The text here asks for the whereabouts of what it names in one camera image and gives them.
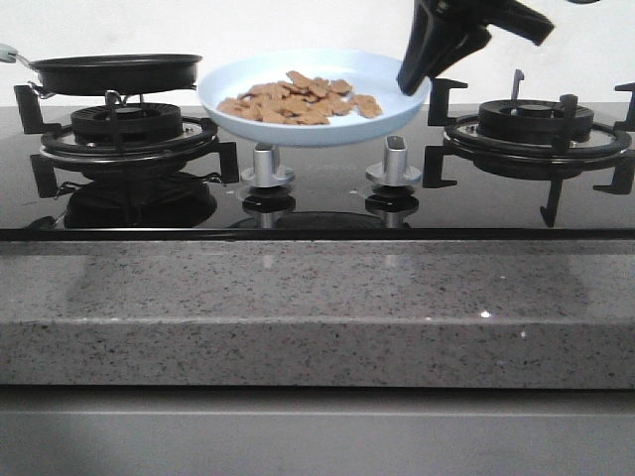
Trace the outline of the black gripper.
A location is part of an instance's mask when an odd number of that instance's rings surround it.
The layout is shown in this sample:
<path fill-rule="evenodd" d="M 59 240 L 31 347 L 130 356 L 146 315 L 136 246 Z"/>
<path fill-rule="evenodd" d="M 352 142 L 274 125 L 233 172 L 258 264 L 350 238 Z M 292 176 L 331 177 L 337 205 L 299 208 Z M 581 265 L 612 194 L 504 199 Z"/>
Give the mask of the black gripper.
<path fill-rule="evenodd" d="M 491 40 L 488 26 L 539 46 L 555 25 L 545 15 L 512 0 L 416 1 L 410 40 L 397 75 L 412 96 L 426 78 L 438 77 Z"/>

